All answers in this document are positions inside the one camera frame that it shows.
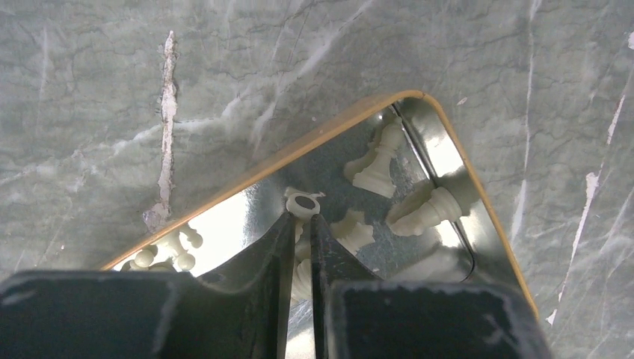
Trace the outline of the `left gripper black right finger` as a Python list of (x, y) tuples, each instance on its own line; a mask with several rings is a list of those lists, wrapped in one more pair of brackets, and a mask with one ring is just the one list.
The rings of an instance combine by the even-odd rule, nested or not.
[(551, 358), (527, 300), (488, 283), (381, 280), (310, 220), (317, 358)]

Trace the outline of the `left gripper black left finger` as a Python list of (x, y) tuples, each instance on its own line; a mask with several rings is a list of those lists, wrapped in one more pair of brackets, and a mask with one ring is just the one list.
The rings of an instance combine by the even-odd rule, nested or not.
[(283, 358), (295, 222), (195, 277), (22, 271), (1, 283), (3, 358)]

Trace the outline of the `white chess piece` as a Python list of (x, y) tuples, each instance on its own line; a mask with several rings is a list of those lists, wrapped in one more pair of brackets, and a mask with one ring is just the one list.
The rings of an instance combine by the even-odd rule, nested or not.
[(292, 274), (291, 304), (312, 298), (310, 260), (310, 220), (321, 211), (318, 201), (323, 192), (309, 193), (293, 187), (285, 190), (286, 209), (295, 218), (295, 266)]

